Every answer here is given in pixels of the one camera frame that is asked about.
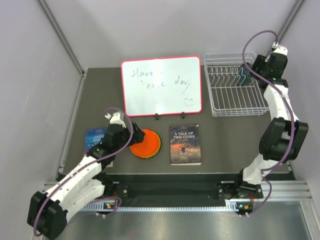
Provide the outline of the aluminium frame rail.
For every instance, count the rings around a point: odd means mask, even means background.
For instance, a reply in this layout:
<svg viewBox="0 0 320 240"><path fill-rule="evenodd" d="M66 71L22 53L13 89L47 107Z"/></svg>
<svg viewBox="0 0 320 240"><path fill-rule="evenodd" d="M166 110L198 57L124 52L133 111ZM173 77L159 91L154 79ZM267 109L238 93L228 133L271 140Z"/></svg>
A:
<svg viewBox="0 0 320 240"><path fill-rule="evenodd" d="M262 203L310 201L303 181L262 183L255 193L236 192L231 182L131 182L101 183L89 180L81 187L57 184L47 190L45 209L62 212L68 218L79 211L183 212L222 211L245 215Z"/></svg>

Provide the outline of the Tale of Two Cities book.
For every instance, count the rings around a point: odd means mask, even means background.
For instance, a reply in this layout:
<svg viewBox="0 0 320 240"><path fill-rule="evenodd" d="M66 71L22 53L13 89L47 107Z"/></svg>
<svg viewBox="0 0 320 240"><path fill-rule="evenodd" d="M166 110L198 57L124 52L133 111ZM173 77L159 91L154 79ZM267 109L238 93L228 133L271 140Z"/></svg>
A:
<svg viewBox="0 0 320 240"><path fill-rule="evenodd" d="M170 164L172 166L202 164L198 128L198 124L170 126Z"/></svg>

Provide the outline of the Jane Eyre book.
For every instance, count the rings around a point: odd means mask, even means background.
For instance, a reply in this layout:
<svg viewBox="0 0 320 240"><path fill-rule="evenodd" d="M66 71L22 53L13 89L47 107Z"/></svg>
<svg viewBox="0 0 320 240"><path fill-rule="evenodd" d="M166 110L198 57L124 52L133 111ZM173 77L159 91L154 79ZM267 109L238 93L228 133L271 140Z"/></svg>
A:
<svg viewBox="0 0 320 240"><path fill-rule="evenodd" d="M107 127L90 128L85 131L84 137L84 155L95 145L99 145L100 148L104 149L102 138L105 136Z"/></svg>

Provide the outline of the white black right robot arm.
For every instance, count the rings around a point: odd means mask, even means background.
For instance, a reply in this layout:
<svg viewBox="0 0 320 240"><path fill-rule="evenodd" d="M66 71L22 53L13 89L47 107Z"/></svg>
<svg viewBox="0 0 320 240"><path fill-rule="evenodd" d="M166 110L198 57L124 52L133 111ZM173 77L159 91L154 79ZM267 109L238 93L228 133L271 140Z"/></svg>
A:
<svg viewBox="0 0 320 240"><path fill-rule="evenodd" d="M287 50L275 50L269 56L258 55L253 64L243 63L238 70L239 83L254 77L263 90L271 122L259 141L259 154L242 169L233 185L239 198L257 192L271 168L295 160L307 136L309 126L295 115L289 98L289 85L282 78L288 63Z"/></svg>

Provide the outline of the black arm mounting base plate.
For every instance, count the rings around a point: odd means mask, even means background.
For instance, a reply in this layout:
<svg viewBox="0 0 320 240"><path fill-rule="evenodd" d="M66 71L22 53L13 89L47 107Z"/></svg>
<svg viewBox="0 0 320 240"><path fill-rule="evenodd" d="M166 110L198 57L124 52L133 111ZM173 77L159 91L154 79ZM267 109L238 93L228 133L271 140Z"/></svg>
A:
<svg viewBox="0 0 320 240"><path fill-rule="evenodd" d="M263 197L261 186L242 187L233 173L102 174L106 195L124 207L215 207L226 200Z"/></svg>

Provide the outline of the lime green plate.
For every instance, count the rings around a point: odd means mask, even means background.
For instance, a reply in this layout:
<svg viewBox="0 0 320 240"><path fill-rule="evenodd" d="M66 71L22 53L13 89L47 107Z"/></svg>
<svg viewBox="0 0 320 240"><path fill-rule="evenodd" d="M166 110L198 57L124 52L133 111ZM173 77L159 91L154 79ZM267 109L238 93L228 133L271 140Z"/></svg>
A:
<svg viewBox="0 0 320 240"><path fill-rule="evenodd" d="M141 146L142 148L140 158L152 158L159 152L161 148L161 138L156 132L147 129Z"/></svg>

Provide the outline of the pink framed whiteboard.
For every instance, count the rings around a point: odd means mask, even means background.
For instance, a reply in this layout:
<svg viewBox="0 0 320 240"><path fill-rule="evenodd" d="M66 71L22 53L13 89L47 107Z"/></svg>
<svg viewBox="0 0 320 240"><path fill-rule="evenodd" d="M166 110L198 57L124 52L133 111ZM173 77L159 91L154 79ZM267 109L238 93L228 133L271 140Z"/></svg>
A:
<svg viewBox="0 0 320 240"><path fill-rule="evenodd" d="M121 63L125 113L130 117L200 113L201 59L178 56Z"/></svg>

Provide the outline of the orange plate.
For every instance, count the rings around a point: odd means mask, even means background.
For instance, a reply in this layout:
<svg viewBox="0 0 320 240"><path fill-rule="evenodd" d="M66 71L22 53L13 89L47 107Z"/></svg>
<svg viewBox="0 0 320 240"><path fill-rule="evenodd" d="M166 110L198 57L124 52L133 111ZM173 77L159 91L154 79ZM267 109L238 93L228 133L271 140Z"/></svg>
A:
<svg viewBox="0 0 320 240"><path fill-rule="evenodd" d="M142 131L145 133L143 141L130 146L129 149L136 157L148 159L159 152L161 148L161 138L156 132L150 129L142 129Z"/></svg>

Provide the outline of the dark teal ceramic plate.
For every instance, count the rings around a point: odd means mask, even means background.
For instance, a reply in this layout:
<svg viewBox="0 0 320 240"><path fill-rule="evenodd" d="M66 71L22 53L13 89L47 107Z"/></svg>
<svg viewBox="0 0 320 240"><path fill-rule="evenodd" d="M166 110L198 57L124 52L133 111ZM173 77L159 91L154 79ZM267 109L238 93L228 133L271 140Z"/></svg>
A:
<svg viewBox="0 0 320 240"><path fill-rule="evenodd" d="M251 83L251 72L246 67L246 65L243 63L239 68L237 72L237 85L238 86L247 86Z"/></svg>

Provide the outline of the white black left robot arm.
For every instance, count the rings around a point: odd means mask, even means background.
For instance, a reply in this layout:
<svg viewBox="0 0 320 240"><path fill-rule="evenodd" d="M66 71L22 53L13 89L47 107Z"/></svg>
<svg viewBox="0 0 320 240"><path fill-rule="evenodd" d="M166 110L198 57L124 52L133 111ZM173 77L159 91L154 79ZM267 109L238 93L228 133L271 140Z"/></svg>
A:
<svg viewBox="0 0 320 240"><path fill-rule="evenodd" d="M113 185L103 172L126 147L143 142L145 133L135 122L111 123L104 136L83 156L80 163L53 187L37 191L30 199L27 224L36 237L56 239L71 218L95 199L109 198Z"/></svg>

